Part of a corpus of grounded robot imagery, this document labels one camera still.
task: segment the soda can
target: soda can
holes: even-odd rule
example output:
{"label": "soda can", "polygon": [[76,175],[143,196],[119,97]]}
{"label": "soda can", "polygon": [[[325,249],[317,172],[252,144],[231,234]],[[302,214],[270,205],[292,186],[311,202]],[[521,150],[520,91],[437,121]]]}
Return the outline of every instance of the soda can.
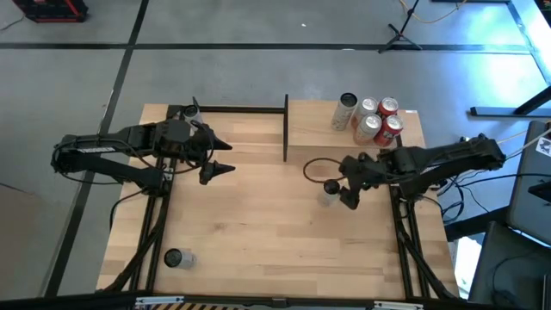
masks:
{"label": "soda can", "polygon": [[390,115],[382,122],[381,130],[375,135],[373,141],[378,146],[389,146],[402,129],[404,129],[402,118],[397,115]]}
{"label": "soda can", "polygon": [[365,146],[373,140],[374,136],[381,130],[381,118],[376,114],[363,116],[356,132],[354,142],[359,146]]}
{"label": "soda can", "polygon": [[337,198],[341,186],[337,180],[327,180],[324,182],[324,190],[318,195],[318,202],[322,207],[329,207]]}
{"label": "soda can", "polygon": [[377,115],[381,117],[382,120],[386,119],[390,115],[396,115],[398,113],[398,102],[392,97],[386,97],[379,102],[379,107],[377,108]]}
{"label": "soda can", "polygon": [[164,254],[164,263],[170,268],[189,270],[196,262],[197,257],[190,251],[170,249]]}
{"label": "soda can", "polygon": [[358,98],[351,93],[341,95],[337,103],[337,108],[331,120],[331,128],[334,130],[344,130],[354,112],[354,108],[358,103]]}
{"label": "soda can", "polygon": [[358,104],[354,110],[354,114],[352,114],[352,118],[350,119],[350,125],[352,125],[352,128],[356,130],[358,124],[363,119],[363,116],[370,113],[377,113],[377,101],[372,97],[363,99],[362,104]]}

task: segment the wooden tabletop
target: wooden tabletop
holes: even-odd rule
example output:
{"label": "wooden tabletop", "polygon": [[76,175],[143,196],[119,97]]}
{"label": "wooden tabletop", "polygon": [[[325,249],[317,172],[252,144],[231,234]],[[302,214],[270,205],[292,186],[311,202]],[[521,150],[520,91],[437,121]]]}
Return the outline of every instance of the wooden tabletop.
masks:
{"label": "wooden tabletop", "polygon": [[[166,109],[165,104],[146,104],[140,122],[163,121]],[[424,146],[418,114],[403,111],[402,116],[404,145]],[[203,113],[202,117],[233,146],[231,151],[216,152],[214,159],[237,169],[207,186],[199,184],[195,171],[176,176],[161,255],[181,248],[192,251],[198,262],[192,270],[179,270],[166,267],[161,258],[155,291],[404,298],[387,186],[362,192],[355,211],[340,202],[322,208],[316,200],[319,184],[308,182],[301,166],[282,162],[283,115]],[[141,164],[135,159],[130,163]],[[314,168],[314,177],[338,176],[336,165],[334,170]],[[137,190],[125,184],[121,196]],[[434,193],[426,195],[436,199]],[[109,285],[134,254],[146,201],[147,197],[137,196],[119,205],[98,288]],[[457,294],[440,209],[419,201],[416,212],[424,257]],[[412,259],[410,266],[414,291],[419,292]]]}

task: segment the concrete floor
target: concrete floor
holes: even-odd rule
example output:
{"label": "concrete floor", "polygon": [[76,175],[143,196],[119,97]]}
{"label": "concrete floor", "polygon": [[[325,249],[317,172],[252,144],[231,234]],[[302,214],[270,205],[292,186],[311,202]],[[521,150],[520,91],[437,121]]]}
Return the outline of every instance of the concrete floor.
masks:
{"label": "concrete floor", "polygon": [[[0,33],[0,43],[127,43],[140,0],[86,3],[90,19],[83,24],[25,20]],[[514,0],[514,4],[537,47],[542,53],[551,51],[543,39],[551,37],[551,30],[532,0]],[[433,19],[454,7],[422,0],[418,14]],[[0,3],[0,26],[18,16],[13,3]],[[383,44],[392,36],[387,24],[399,26],[404,20],[398,0],[157,0],[149,3],[138,43]],[[422,44],[524,44],[504,4],[466,4],[437,24],[412,20],[406,33]],[[52,262],[47,253],[57,246],[55,240],[77,189],[75,183],[53,174],[49,165],[53,145],[66,133],[96,132],[123,53],[0,49],[0,142],[4,146],[0,182],[23,189],[49,206],[35,211],[35,217],[47,220],[48,225],[41,223],[33,246],[0,228],[0,235],[11,237],[5,242],[18,244],[25,255],[31,251],[41,266],[40,272],[19,273],[20,281],[11,290],[0,292],[1,299],[40,293],[40,285],[29,290],[24,284],[43,283]],[[542,74],[528,53],[134,51],[111,130],[135,124],[144,103],[188,104],[196,96],[205,105],[281,107],[285,94],[294,99],[336,99],[352,91],[359,96],[395,96],[403,109],[418,110],[428,146],[480,132],[500,140],[525,130],[528,121],[474,119],[467,114],[468,108],[515,107],[544,87]],[[503,151],[511,153],[522,143],[522,138],[508,141],[502,145]],[[514,158],[493,174],[514,173],[517,164],[518,158]],[[485,193],[509,192],[512,184],[512,179],[501,179],[478,183],[472,190],[484,206],[498,208],[510,197]],[[108,212],[119,192],[119,186],[92,188],[61,294],[95,289],[108,239]],[[455,195],[443,196],[441,203],[456,201]],[[484,212],[470,197],[466,201],[462,218]],[[18,210],[3,208],[2,212],[9,217]],[[25,270],[30,263],[22,263],[18,251],[13,252],[0,261]]]}

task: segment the black metal frame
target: black metal frame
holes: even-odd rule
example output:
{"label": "black metal frame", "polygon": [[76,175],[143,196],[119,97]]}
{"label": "black metal frame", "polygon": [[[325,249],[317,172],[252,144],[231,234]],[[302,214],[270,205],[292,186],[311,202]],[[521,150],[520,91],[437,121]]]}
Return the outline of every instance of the black metal frame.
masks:
{"label": "black metal frame", "polygon": [[551,118],[551,108],[540,108],[551,101],[551,84],[518,108],[472,107],[472,116],[482,117],[544,117]]}
{"label": "black metal frame", "polygon": [[[208,107],[201,108],[204,113],[271,113],[271,114],[283,114],[283,148],[286,148],[287,134],[286,127],[288,126],[288,95],[285,95],[285,108],[248,108],[248,107]],[[166,118],[173,116],[173,111],[177,109],[177,106],[169,106],[167,108]],[[401,137],[397,138],[397,145],[402,146]],[[163,165],[164,159],[158,158],[156,163],[157,167]],[[177,161],[175,159],[170,160],[170,168],[176,168]],[[406,229],[402,223],[402,214],[400,213],[400,193],[399,189],[394,186],[390,186],[390,200],[392,205],[394,227],[396,233],[396,240],[398,243],[398,255],[399,263],[402,273],[402,280],[404,284],[404,291],[406,298],[403,301],[385,301],[385,300],[347,300],[347,299],[323,299],[323,298],[287,298],[287,297],[250,297],[250,296],[221,296],[221,295],[182,295],[175,294],[154,294],[154,283],[158,269],[158,262],[160,258],[160,248],[163,242],[163,232],[166,223],[166,214],[168,213],[168,207],[170,204],[170,192],[172,189],[172,182],[167,181],[168,195],[162,199],[162,204],[159,209],[158,218],[161,219],[161,231],[154,241],[152,249],[152,257],[149,264],[149,269],[146,278],[145,290],[138,289],[140,271],[143,268],[143,259],[139,262],[139,266],[133,272],[130,280],[129,291],[127,292],[113,292],[113,291],[98,291],[95,294],[81,294],[70,296],[47,296],[46,298],[38,299],[25,299],[16,301],[0,301],[0,307],[6,309],[73,309],[73,308],[120,308],[131,307],[139,298],[146,296],[180,296],[181,302],[205,302],[213,304],[239,304],[239,305],[265,305],[269,307],[291,307],[291,306],[324,306],[324,307],[366,307],[373,308],[380,306],[384,302],[398,302],[398,303],[413,303],[421,304],[424,309],[493,309],[493,306],[472,304],[459,299],[450,298],[446,294],[439,293],[438,287],[443,285],[436,279],[436,276],[430,270],[430,267],[423,259],[422,248],[420,243],[420,237],[418,235],[418,225],[415,216],[414,203],[408,202],[406,204],[406,212],[408,212],[408,224],[410,227],[411,238],[406,232]],[[139,247],[145,243],[145,236],[149,235],[149,229],[151,227],[152,215],[155,207],[155,198],[150,198],[147,202],[145,209],[144,221],[139,238]],[[414,296],[412,288],[412,278],[409,269],[408,252],[412,255],[412,258],[417,264],[419,285],[421,289],[421,297]],[[438,298],[430,298],[429,284],[435,289]]]}

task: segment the metal bracket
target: metal bracket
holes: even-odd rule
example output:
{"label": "metal bracket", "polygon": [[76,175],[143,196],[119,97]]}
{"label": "metal bracket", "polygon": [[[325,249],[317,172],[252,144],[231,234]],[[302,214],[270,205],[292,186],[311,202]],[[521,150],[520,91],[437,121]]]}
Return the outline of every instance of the metal bracket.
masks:
{"label": "metal bracket", "polygon": [[174,169],[172,168],[166,168],[165,171],[169,172],[169,173],[164,173],[164,179],[166,181],[172,181],[172,178],[174,177]]}
{"label": "metal bracket", "polygon": [[375,309],[388,310],[423,310],[421,304],[410,304],[405,302],[375,301]]}
{"label": "metal bracket", "polygon": [[136,306],[183,303],[183,296],[138,297]]}
{"label": "metal bracket", "polygon": [[280,309],[289,307],[287,298],[272,298],[272,307]]}

